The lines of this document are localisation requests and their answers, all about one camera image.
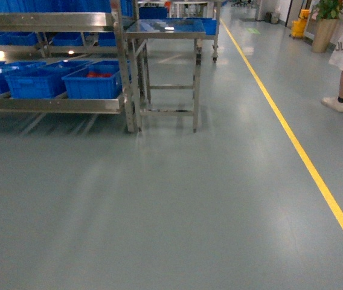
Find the metal frame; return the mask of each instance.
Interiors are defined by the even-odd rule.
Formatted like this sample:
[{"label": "metal frame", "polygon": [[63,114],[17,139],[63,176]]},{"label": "metal frame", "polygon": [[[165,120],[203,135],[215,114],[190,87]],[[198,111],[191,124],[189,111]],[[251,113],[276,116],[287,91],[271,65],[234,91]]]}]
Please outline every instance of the metal frame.
[{"label": "metal frame", "polygon": [[[111,0],[110,2],[112,13],[0,13],[0,31],[101,33],[114,31],[117,47],[114,49],[100,47],[98,52],[117,54],[123,83],[123,94],[113,100],[72,100],[65,98],[65,95],[60,95],[55,99],[16,100],[9,98],[5,94],[0,96],[0,112],[119,114],[125,110],[127,129],[129,132],[134,132],[136,123],[123,34],[123,27],[132,24],[133,20],[122,16],[120,0]],[[48,43],[46,36],[44,36],[44,41]],[[51,50],[58,50],[49,45],[46,47],[49,56],[51,56]],[[61,47],[63,51],[68,48],[80,51],[74,47]],[[82,49],[84,52],[91,52],[87,47]]]},{"label": "metal frame", "polygon": [[[163,4],[164,2],[162,1],[153,1],[153,0],[142,0],[142,3],[159,3]],[[219,54],[217,52],[219,48],[219,30],[220,30],[220,14],[221,14],[221,3],[222,0],[206,0],[206,1],[195,1],[195,0],[171,0],[170,2],[177,2],[180,4],[196,4],[196,3],[207,3],[207,2],[214,2],[214,7],[213,7],[213,16],[212,18],[215,18],[216,16],[216,33],[215,35],[206,35],[204,37],[205,40],[213,40],[213,62],[217,62],[217,58],[219,57]]]},{"label": "metal frame", "polygon": [[[136,116],[139,131],[142,129],[141,116],[191,116],[193,117],[193,132],[197,132],[199,97],[200,97],[200,72],[202,56],[202,40],[205,39],[205,32],[198,33],[141,33],[126,32],[126,38],[129,40],[129,58],[132,72],[132,88],[135,110],[140,112]],[[150,85],[149,64],[147,61],[147,40],[148,39],[194,39],[194,52],[196,61],[194,66],[192,85]],[[145,88],[140,88],[138,83],[139,72],[141,72],[141,83]],[[192,89],[193,90],[193,110],[178,109],[141,109],[140,91],[146,92],[149,104],[151,104],[151,89]]]}]

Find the stainless steel rack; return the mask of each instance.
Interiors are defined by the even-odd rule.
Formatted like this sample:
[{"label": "stainless steel rack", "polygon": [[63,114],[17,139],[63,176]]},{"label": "stainless steel rack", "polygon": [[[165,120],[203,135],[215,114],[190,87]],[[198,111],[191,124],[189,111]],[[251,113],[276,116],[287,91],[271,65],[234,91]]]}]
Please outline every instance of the stainless steel rack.
[{"label": "stainless steel rack", "polygon": [[[127,129],[129,132],[134,132],[136,122],[124,39],[124,27],[132,24],[133,19],[122,16],[120,0],[111,0],[110,3],[112,13],[0,13],[0,31],[43,33],[113,31],[117,41],[113,52],[116,52],[118,56],[123,84],[123,93],[117,99],[72,100],[65,98],[66,95],[61,95],[55,99],[22,100],[4,95],[0,97],[0,112],[119,114],[125,111]],[[8,49],[16,50],[17,48],[9,46]],[[109,47],[103,47],[99,48],[98,52],[110,54],[112,50]]]}]

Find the metal table leg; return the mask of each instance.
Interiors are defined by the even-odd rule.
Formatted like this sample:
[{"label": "metal table leg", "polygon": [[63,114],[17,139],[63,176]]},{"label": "metal table leg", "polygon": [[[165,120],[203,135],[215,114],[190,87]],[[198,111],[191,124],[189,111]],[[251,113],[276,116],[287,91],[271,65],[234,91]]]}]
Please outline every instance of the metal table leg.
[{"label": "metal table leg", "polygon": [[194,41],[194,51],[196,52],[196,66],[194,67],[194,82],[193,82],[193,132],[197,132],[199,99],[200,99],[200,79],[201,79],[201,52],[202,39]]},{"label": "metal table leg", "polygon": [[149,104],[152,103],[152,94],[150,92],[150,74],[149,74],[149,62],[147,59],[147,42],[143,48],[143,61],[144,61],[144,69],[145,69],[145,79],[146,79],[146,96]]},{"label": "metal table leg", "polygon": [[130,58],[130,67],[131,67],[131,85],[132,85],[132,92],[133,92],[133,99],[134,99],[134,106],[135,106],[135,112],[138,114],[136,115],[136,124],[138,126],[138,130],[142,131],[142,119],[140,114],[140,103],[141,103],[141,96],[139,93],[139,85],[138,85],[138,63],[136,61],[136,55],[135,55],[135,43],[136,40],[132,39],[130,41],[130,47],[129,47],[129,58]]},{"label": "metal table leg", "polygon": [[[118,0],[112,0],[111,4],[114,4],[115,7],[120,9],[120,3]],[[122,78],[122,85],[123,85],[123,94],[125,98],[124,102],[124,110],[126,112],[126,122],[127,122],[127,130],[129,132],[135,132],[136,124],[134,118],[134,109],[132,104],[132,90],[130,87],[130,80],[129,80],[129,67],[127,65],[126,59],[126,50],[125,50],[125,42],[123,38],[123,25],[120,19],[121,15],[119,13],[113,15],[116,17],[114,22],[114,33],[115,33],[115,40],[117,42],[117,50],[118,50],[118,61],[119,61],[119,69],[121,72]],[[140,119],[140,112],[139,108],[135,111],[137,119]]]},{"label": "metal table leg", "polygon": [[216,34],[214,35],[214,43],[213,43],[213,61],[216,62],[218,58],[217,49],[219,47],[219,26],[220,26],[220,11],[221,11],[221,2],[216,2]]}]

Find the metal shelf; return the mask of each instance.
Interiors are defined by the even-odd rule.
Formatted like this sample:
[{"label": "metal shelf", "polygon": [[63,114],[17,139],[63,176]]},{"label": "metal shelf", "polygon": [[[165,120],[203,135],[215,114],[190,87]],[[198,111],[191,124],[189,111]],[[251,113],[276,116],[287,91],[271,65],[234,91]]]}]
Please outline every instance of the metal shelf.
[{"label": "metal shelf", "polygon": [[[111,0],[113,13],[0,13],[0,31],[33,32],[107,32],[113,31],[117,40],[116,47],[95,47],[95,42],[82,47],[55,47],[48,45],[52,52],[105,53],[116,54],[120,63],[124,94],[113,100],[74,100],[60,95],[55,99],[13,99],[8,94],[0,95],[0,112],[36,112],[36,113],[85,113],[120,114],[126,112],[127,128],[135,131],[132,90],[130,88],[127,59],[124,47],[123,29],[134,20],[122,16],[119,12],[119,0]],[[33,51],[35,47],[13,47],[0,45],[1,51]]]},{"label": "metal shelf", "polygon": [[54,99],[14,99],[0,97],[0,112],[34,113],[89,113],[120,114],[124,109],[124,96],[113,100],[74,100],[66,98],[66,93]]},{"label": "metal shelf", "polygon": [[[122,16],[123,26],[133,20]],[[0,13],[0,31],[104,32],[112,31],[111,13]]]}]

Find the gray epoxy floor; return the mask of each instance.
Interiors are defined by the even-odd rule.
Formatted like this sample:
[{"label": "gray epoxy floor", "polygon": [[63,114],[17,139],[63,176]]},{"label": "gray epoxy floor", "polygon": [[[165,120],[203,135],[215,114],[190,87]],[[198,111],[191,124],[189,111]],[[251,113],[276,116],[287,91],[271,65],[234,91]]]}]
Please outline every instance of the gray epoxy floor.
[{"label": "gray epoxy floor", "polygon": [[[339,71],[251,13],[222,17],[343,209],[343,115],[319,103]],[[0,289],[343,289],[342,229],[223,27],[217,65],[210,45],[196,134],[49,115],[21,136],[30,115],[0,114]],[[190,82],[192,46],[150,43],[152,81]]]}]

